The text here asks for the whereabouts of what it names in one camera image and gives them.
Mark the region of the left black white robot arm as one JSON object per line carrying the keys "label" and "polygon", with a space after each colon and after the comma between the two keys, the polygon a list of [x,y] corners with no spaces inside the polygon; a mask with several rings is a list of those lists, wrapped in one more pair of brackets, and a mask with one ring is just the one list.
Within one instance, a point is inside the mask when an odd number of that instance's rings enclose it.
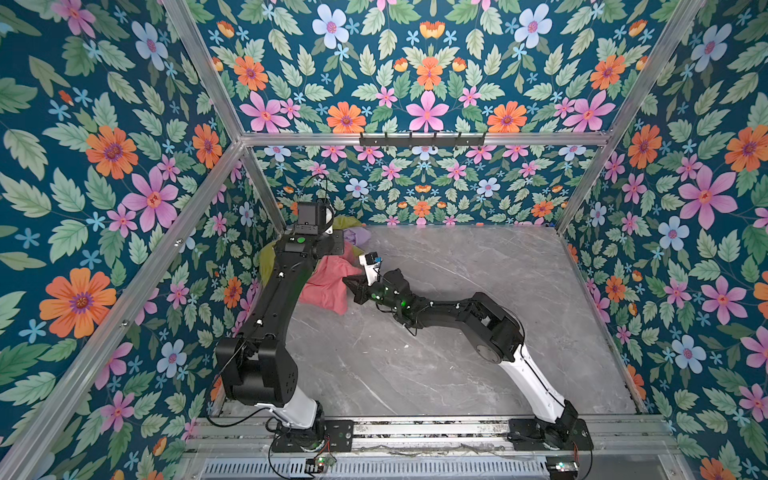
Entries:
{"label": "left black white robot arm", "polygon": [[273,270],[239,331],[215,349],[228,400],[255,406],[278,421],[277,432],[306,449],[325,442],[322,405],[298,386],[298,366],[286,348],[292,314],[321,259],[344,252],[326,200],[298,205],[297,222],[273,245]]}

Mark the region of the pink cloth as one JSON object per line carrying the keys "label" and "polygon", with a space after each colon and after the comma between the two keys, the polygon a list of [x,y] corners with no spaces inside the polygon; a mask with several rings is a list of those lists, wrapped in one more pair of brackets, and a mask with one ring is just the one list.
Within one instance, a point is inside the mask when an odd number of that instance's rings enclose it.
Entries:
{"label": "pink cloth", "polygon": [[343,279],[362,273],[344,257],[326,256],[303,287],[299,302],[343,316],[348,311],[347,287]]}

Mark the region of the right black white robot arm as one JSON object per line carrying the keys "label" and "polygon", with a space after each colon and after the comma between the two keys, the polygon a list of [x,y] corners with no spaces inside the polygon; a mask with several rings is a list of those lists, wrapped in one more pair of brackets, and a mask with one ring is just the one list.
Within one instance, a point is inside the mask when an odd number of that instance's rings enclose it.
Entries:
{"label": "right black white robot arm", "polygon": [[498,365],[528,401],[533,417],[511,419],[507,440],[517,450],[594,448],[586,422],[536,365],[526,346],[522,323],[483,292],[455,301],[431,300],[415,294],[398,269],[370,280],[366,275],[343,279],[355,303],[373,302],[411,334],[430,327],[456,329],[477,354]]}

